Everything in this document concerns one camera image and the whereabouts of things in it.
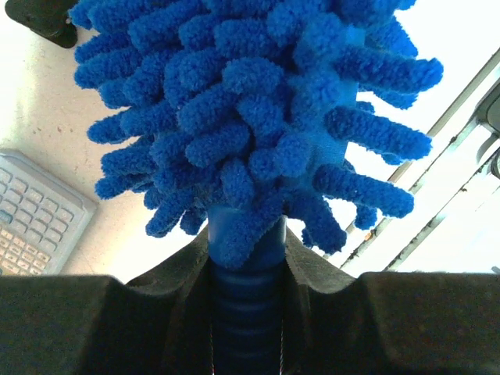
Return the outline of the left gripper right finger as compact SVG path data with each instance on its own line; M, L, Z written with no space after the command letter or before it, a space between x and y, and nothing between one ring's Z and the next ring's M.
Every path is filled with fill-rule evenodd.
M351 277L287 234L286 374L496 374L499 278Z

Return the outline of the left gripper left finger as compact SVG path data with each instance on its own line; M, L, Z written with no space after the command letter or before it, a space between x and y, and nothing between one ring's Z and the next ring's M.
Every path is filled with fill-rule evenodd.
M210 374L208 234L148 272L4 276L4 374Z

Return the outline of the yellow grey calculator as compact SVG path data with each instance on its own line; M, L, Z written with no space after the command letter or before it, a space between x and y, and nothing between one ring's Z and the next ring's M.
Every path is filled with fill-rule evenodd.
M13 149L1 150L1 275L57 275L97 204Z

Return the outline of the blue microfiber duster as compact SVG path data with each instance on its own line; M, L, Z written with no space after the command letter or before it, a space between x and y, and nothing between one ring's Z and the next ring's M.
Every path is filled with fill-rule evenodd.
M99 198L144 194L146 233L209 231L212 365L217 374L277 374L287 219L327 254L355 225L402 218L413 196L357 173L356 144L399 165L430 153L424 133L378 116L358 94L397 109L437 85L397 19L411 1L79 1L73 24L95 36L75 51L76 84L115 114L88 138L103 155Z

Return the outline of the black clip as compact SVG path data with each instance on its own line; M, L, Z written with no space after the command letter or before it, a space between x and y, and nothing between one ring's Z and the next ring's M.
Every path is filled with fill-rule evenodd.
M13 21L62 48L77 44L69 11L76 0L8 0L5 13Z

